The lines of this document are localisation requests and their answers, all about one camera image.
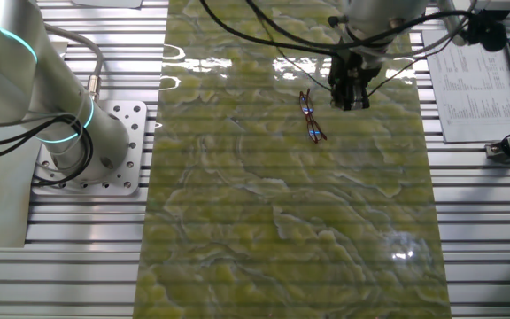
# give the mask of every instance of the robotic arm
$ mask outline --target robotic arm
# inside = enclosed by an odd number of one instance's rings
[[[330,17],[328,22],[338,34],[339,43],[353,43],[379,35],[421,17],[429,0],[344,0],[342,17]],[[437,0],[441,12],[454,11],[452,0]],[[463,30],[465,19],[458,16],[444,18],[448,37],[456,45],[482,43],[488,51],[505,47],[505,28],[496,21],[482,16],[470,20],[469,32]],[[366,87],[383,66],[390,43],[398,35],[392,35],[367,46],[336,51],[342,58],[334,58],[328,82],[332,87],[332,102],[344,111],[366,109],[369,99]]]
[[[98,107],[97,96],[88,93],[54,51],[36,1],[0,0],[0,123],[25,121],[41,113],[73,114],[90,135],[93,156],[78,180],[103,178],[126,158],[125,126]],[[22,125],[31,129],[37,122]],[[54,124],[37,137],[65,175],[80,166],[84,148],[77,143],[72,125]]]

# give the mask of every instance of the blue led ring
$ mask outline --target blue led ring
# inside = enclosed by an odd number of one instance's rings
[[[9,30],[5,30],[4,28],[0,27],[0,31],[1,33],[3,33],[4,35],[10,37],[11,39],[17,41],[18,43],[21,43],[23,44],[23,46],[25,48],[27,48],[27,50],[29,50],[31,52],[31,54],[33,54],[33,57],[35,58],[35,63],[38,64],[39,63],[39,58],[36,56],[36,52],[35,50],[33,50],[33,47],[28,45],[27,42],[25,42],[25,40],[21,39],[19,36],[15,35],[13,32],[9,31]]]
[[[89,113],[89,117],[88,117],[88,120],[86,121],[86,124],[84,124],[84,128],[87,128],[89,123],[92,121],[92,118],[94,117],[94,100],[91,98],[90,101],[92,102],[92,108],[90,110],[90,113]],[[46,140],[43,140],[41,138],[38,138],[39,141],[41,142],[45,142],[45,143],[52,143],[52,144],[58,144],[58,143],[64,143],[64,142],[68,142],[70,141],[71,139],[73,138],[76,138],[78,136],[78,133],[74,133],[72,136],[70,137],[67,137],[67,138],[64,138],[64,139],[61,139],[59,141],[46,141]]]

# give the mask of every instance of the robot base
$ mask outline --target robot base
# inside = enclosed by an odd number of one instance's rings
[[[88,183],[71,181],[59,186],[34,187],[34,194],[49,197],[71,197],[72,195],[119,197],[131,196],[139,189],[147,106],[143,102],[134,101],[100,101],[98,103],[103,110],[119,118],[127,128],[129,145],[123,164],[102,180]],[[41,147],[38,162],[50,169],[56,169],[50,154],[44,147]],[[35,168],[35,174],[49,180],[57,180],[62,176],[60,173],[38,166]]]

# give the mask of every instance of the green marble surface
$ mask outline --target green marble surface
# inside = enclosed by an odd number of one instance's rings
[[[267,37],[244,2],[208,4]],[[334,1],[260,4],[297,35],[337,42]],[[449,318],[413,72],[344,113],[197,0],[170,1],[166,33],[135,318]],[[391,49],[410,50],[407,37]],[[329,58],[285,52],[327,82]],[[298,104],[308,88],[319,144]]]

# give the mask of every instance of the eyeglasses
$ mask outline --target eyeglasses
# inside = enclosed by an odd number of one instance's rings
[[[305,114],[306,124],[308,127],[308,135],[318,143],[321,139],[328,141],[328,137],[322,132],[320,125],[314,120],[312,113],[314,112],[314,104],[310,99],[310,89],[306,92],[300,91],[300,110]]]

